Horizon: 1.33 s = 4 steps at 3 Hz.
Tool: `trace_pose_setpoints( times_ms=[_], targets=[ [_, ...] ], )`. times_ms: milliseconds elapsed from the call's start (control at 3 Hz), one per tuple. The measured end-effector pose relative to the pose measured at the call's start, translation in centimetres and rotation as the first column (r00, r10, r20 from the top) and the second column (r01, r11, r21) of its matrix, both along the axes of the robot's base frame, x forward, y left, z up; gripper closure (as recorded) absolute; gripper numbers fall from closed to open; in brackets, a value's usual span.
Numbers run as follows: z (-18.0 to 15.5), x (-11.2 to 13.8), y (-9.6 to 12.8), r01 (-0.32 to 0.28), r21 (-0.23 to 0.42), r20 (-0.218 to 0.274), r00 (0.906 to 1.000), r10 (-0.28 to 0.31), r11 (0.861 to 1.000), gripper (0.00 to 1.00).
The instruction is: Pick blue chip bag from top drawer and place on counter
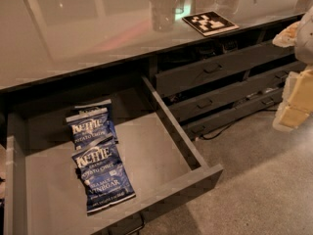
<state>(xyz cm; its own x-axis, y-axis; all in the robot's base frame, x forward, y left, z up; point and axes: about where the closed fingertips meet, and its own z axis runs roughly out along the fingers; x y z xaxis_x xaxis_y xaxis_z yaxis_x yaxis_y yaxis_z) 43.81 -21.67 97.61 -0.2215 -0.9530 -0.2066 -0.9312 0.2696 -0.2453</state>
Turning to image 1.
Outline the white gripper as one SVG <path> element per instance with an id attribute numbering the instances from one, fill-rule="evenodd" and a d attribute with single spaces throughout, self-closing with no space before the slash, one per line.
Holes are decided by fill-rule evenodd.
<path id="1" fill-rule="evenodd" d="M 296 58 L 307 65 L 313 65 L 313 7 L 300 22 L 292 23 L 277 34 L 272 43 L 283 48 L 295 45 Z M 307 66 L 300 73 L 292 71 L 289 74 L 273 127 L 279 131 L 292 131 L 303 124 L 312 113 L 313 67 Z"/>

